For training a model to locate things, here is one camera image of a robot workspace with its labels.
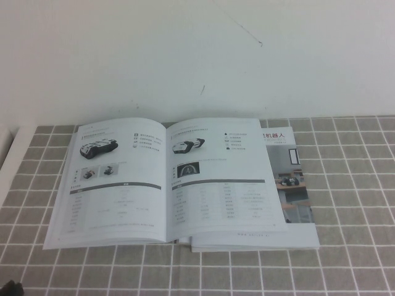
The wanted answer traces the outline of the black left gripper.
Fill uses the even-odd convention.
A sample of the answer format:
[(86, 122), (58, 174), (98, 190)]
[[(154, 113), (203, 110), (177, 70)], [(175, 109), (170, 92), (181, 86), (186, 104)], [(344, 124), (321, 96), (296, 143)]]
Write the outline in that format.
[(24, 296), (20, 276), (15, 274), (1, 275), (1, 296)]

